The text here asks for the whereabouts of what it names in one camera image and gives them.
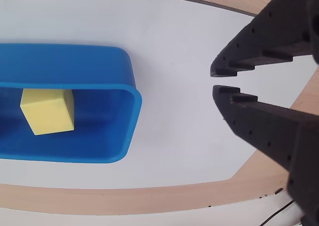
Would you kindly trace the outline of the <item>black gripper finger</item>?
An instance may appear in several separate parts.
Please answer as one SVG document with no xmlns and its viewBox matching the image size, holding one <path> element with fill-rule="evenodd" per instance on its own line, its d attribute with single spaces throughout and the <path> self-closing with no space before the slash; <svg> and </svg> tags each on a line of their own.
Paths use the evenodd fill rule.
<svg viewBox="0 0 319 226">
<path fill-rule="evenodd" d="M 319 0 L 271 0 L 217 55 L 212 77 L 234 77 L 255 66 L 319 60 Z"/>
<path fill-rule="evenodd" d="M 289 172 L 287 190 L 319 224 L 319 117 L 261 103 L 239 88 L 215 85 L 213 99 L 235 135 Z"/>
</svg>

